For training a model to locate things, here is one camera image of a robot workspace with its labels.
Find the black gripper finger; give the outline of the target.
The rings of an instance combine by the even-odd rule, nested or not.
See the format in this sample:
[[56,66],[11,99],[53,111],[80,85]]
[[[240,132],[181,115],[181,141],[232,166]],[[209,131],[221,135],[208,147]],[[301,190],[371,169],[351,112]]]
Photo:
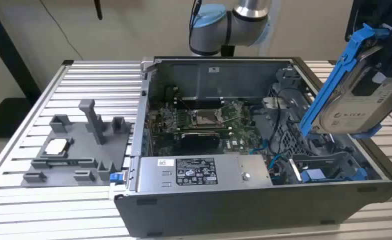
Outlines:
[[379,83],[372,81],[372,78],[377,74],[377,69],[373,66],[365,66],[364,68],[359,68],[352,70],[351,72],[355,83],[353,88],[351,90],[355,96],[371,96],[380,86]]

